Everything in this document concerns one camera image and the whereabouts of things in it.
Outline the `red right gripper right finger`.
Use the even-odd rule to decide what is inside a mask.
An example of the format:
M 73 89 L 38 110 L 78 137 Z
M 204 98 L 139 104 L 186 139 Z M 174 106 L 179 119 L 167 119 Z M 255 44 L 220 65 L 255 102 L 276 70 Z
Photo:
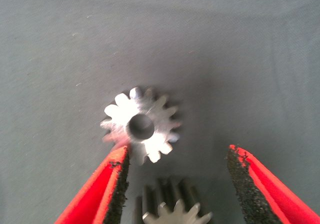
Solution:
M 320 217 L 249 151 L 230 145 L 227 168 L 247 224 L 318 224 Z

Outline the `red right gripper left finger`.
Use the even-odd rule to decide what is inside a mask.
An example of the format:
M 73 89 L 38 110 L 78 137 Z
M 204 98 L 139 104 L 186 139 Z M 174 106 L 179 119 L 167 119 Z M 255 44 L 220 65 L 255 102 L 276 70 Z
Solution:
M 56 224 L 102 224 L 112 213 L 112 201 L 121 183 L 126 181 L 129 167 L 128 146 L 111 151 L 82 186 Z

